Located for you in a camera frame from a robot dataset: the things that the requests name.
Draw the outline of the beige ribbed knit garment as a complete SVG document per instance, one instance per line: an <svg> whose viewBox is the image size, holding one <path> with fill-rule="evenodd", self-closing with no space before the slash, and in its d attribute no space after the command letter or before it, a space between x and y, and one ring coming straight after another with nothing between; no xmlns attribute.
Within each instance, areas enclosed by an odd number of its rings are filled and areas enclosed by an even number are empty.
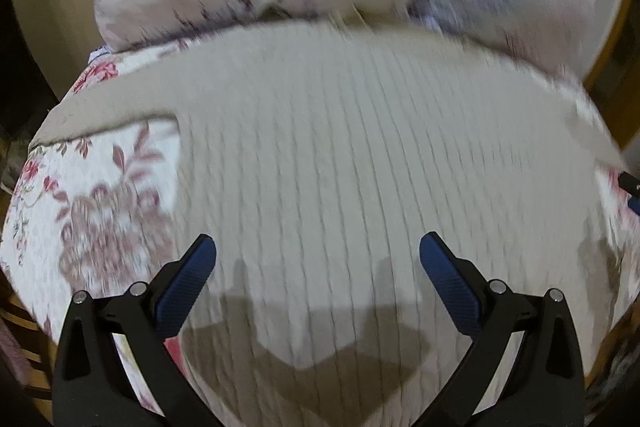
<svg viewBox="0 0 640 427"><path fill-rule="evenodd" d="M430 32L235 28L52 110L40 144L177 123L174 242L218 261L181 332L233 426L405 426L468 345L418 260L437 232L517 291L565 294L591 364L627 273L601 197L620 152L589 101Z"/></svg>

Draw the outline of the wooden bed headboard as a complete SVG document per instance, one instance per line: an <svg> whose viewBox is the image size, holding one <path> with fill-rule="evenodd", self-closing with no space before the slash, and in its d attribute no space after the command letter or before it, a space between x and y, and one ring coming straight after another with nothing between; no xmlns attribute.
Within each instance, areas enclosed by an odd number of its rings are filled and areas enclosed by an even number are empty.
<svg viewBox="0 0 640 427"><path fill-rule="evenodd" d="M623 150L639 133L639 0L622 0L586 88Z"/></svg>

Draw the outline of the white floral quilted bedspread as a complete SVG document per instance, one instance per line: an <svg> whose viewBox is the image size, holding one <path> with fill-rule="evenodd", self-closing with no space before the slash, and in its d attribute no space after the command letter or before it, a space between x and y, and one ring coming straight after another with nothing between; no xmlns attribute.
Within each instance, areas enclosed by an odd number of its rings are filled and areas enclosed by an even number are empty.
<svg viewBox="0 0 640 427"><path fill-rule="evenodd" d="M1 273L29 314L38 343L22 343L34 375L50 388L64 315L75 291L118 296L179 257L175 205L180 135L173 119L31 148L17 169L1 230Z"/></svg>

